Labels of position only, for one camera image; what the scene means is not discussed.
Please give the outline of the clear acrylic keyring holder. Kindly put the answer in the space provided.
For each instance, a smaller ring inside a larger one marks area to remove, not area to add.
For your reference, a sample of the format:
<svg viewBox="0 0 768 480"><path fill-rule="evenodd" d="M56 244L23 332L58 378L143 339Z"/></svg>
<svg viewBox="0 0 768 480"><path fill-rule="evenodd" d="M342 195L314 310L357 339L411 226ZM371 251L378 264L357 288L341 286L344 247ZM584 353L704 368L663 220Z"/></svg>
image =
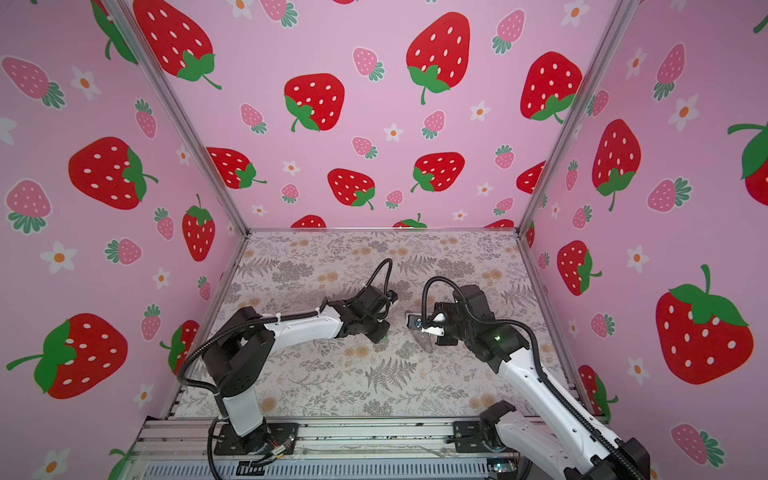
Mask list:
<svg viewBox="0 0 768 480"><path fill-rule="evenodd" d="M417 345L427 354L432 354L434 351L434 341L432 336L423 332L421 329L411 330L411 334Z"/></svg>

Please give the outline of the aluminium corner post left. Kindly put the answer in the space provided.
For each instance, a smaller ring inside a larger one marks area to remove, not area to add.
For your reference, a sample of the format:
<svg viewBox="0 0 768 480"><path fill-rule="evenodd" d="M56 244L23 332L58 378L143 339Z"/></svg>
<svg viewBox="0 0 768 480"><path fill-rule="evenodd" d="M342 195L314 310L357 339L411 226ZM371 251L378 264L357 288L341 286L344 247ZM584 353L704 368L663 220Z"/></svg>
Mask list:
<svg viewBox="0 0 768 480"><path fill-rule="evenodd" d="M108 1L106 6L235 230L247 235L249 229L229 195L230 188L173 89L179 82L200 81L222 89L210 79L216 63L209 37L195 20L167 1Z"/></svg>

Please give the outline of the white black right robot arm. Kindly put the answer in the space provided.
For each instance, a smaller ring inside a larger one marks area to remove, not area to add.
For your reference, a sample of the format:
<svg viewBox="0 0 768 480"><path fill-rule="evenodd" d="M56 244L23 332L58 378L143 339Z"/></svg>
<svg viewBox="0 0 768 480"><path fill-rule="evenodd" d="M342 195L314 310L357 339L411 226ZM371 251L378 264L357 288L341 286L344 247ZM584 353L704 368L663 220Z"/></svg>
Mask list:
<svg viewBox="0 0 768 480"><path fill-rule="evenodd" d="M489 448L515 450L554 479L649 478L650 456L640 442L621 439L551 378L533 330L497 318L478 286L455 286L452 301L423 306L409 314L408 326L435 336L439 345L463 343L521 393L549 428L542 432L499 402L484 414Z"/></svg>

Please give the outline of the aluminium corner post right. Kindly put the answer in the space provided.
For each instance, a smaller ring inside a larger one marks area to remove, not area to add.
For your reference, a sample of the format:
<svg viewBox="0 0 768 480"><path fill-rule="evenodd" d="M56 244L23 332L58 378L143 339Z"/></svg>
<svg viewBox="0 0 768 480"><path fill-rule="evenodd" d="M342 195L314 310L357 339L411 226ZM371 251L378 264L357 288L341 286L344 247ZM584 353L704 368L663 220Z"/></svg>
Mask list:
<svg viewBox="0 0 768 480"><path fill-rule="evenodd" d="M631 25L639 5L640 1L637 0L623 0L617 2L601 41L594 51L589 67L584 73L583 81L576 93L575 100L569 107L568 115L553 143L549 157L545 162L542 174L535 186L534 193L526 207L521 223L517 227L517 236L519 239L522 239L525 236L531 222L534 220L544 195L547 193L547 189L559 169L559 164L565 157L570 143L575 136L576 130L583 121L588 101L599 87L608 66Z"/></svg>

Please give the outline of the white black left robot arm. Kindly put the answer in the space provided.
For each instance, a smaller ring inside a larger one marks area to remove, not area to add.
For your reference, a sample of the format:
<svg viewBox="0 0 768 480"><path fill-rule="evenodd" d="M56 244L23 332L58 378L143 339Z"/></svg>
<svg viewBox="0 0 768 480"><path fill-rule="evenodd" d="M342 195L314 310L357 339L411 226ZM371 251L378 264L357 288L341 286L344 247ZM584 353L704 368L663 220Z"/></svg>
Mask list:
<svg viewBox="0 0 768 480"><path fill-rule="evenodd" d="M386 321L398 295L368 285L350 299L324 299L311 312L264 317L252 308L240 309L200 348L214 382L214 399L225 421L229 453L256 453L270 442L270 427L261 411L256 384L270 355L306 342L363 335L384 339Z"/></svg>

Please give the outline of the aluminium front rail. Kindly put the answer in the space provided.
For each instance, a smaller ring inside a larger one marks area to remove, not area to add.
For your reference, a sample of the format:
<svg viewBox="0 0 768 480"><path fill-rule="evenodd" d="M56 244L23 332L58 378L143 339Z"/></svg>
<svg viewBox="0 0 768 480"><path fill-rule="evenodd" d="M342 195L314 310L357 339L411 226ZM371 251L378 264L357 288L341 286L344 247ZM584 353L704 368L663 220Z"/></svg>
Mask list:
<svg viewBox="0 0 768 480"><path fill-rule="evenodd" d="M138 434L135 451L157 458L203 459L210 424L204 418L148 420ZM479 433L476 417L273 417L267 420L267 428L278 442L292 441L290 459L516 456L509 448L491 450Z"/></svg>

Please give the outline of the aluminium corner post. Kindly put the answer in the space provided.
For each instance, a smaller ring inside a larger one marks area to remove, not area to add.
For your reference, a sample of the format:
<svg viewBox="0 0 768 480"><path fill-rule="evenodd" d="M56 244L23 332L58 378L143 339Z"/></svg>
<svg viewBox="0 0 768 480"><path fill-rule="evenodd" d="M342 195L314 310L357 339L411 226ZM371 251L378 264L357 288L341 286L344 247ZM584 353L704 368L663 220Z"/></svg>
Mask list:
<svg viewBox="0 0 768 480"><path fill-rule="evenodd" d="M522 239L525 236L531 222L534 220L544 195L547 193L547 189L559 169L559 164L565 157L570 143L575 136L576 130L583 121L588 101L599 87L608 66L631 25L639 5L640 1L637 0L623 0L617 2L601 41L594 51L589 67L584 73L583 81L576 93L575 100L569 107L568 115L553 143L549 157L545 162L542 174L535 186L534 193L526 207L521 223L517 227L517 236L519 239Z"/></svg>
<svg viewBox="0 0 768 480"><path fill-rule="evenodd" d="M229 195L230 188L173 89L179 82L200 81L222 89L210 79L216 63L209 37L195 20L167 1L108 1L106 6L235 230L247 235L249 229Z"/></svg>

